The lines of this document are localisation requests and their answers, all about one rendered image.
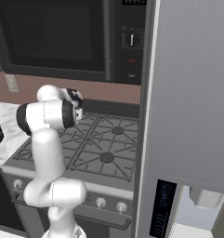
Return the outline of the grey gas stove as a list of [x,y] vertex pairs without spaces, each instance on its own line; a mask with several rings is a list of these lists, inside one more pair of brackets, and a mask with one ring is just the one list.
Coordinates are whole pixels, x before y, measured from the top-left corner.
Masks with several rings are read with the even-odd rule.
[[[82,121],[59,132],[66,163],[65,177],[80,179],[87,187],[81,205],[98,209],[102,197],[106,205],[99,210],[119,213],[116,206],[126,203],[120,215],[132,218],[138,146],[138,106],[106,101],[85,100]],[[35,177],[32,144],[26,140],[3,165],[3,174],[11,193],[22,194]],[[13,182],[23,182],[15,190]]]

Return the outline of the white stove knob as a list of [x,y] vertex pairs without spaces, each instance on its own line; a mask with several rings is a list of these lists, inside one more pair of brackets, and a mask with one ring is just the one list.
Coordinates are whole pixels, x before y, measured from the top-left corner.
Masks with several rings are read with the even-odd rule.
[[13,187],[14,187],[15,190],[21,190],[22,187],[23,187],[23,182],[20,179],[16,179],[13,182]]
[[127,205],[126,203],[119,202],[116,206],[116,209],[120,214],[123,214],[127,210]]
[[97,205],[98,209],[101,209],[101,208],[103,208],[106,205],[106,200],[104,198],[102,198],[102,197],[99,197],[96,200],[96,205]]

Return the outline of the dark cabinet front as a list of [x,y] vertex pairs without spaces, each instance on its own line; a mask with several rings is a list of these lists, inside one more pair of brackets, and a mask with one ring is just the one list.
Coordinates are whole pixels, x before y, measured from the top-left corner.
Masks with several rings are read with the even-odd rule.
[[14,231],[22,234],[25,232],[18,212],[11,202],[11,196],[0,173],[0,229]]

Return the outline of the black microwave oven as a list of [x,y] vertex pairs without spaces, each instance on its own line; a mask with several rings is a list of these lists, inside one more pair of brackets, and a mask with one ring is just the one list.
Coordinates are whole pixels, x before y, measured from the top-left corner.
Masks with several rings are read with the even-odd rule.
[[[111,81],[141,84],[147,0],[109,0]],[[134,34],[134,46],[130,35]]]

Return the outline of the grey fridge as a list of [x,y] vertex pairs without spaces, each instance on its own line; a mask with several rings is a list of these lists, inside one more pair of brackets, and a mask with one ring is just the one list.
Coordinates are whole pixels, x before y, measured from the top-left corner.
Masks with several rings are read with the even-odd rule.
[[132,238],[163,179],[224,193],[224,0],[148,0]]

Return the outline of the black microwave door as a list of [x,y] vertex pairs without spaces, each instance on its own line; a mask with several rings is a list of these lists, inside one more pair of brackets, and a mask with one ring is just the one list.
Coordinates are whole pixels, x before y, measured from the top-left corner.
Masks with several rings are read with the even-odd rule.
[[103,0],[0,0],[6,73],[107,82]]

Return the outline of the dark oven door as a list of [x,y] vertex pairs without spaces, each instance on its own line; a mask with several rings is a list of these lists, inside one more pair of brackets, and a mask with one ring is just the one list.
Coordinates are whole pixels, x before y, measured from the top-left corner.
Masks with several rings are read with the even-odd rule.
[[[20,214],[28,238],[41,238],[49,229],[49,220],[43,211],[24,205],[15,205],[15,207]],[[125,231],[122,231],[79,218],[75,220],[85,231],[87,238],[131,238],[130,224]]]

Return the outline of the white wall outlet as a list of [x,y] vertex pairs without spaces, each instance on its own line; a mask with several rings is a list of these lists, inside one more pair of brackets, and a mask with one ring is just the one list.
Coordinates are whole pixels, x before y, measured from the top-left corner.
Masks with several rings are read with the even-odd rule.
[[8,75],[6,74],[5,75],[5,78],[7,80],[7,86],[8,86],[8,90],[10,92],[15,92],[15,93],[18,93],[19,92],[19,89],[18,89],[18,86],[17,86],[17,82],[16,82],[16,78],[14,75]]

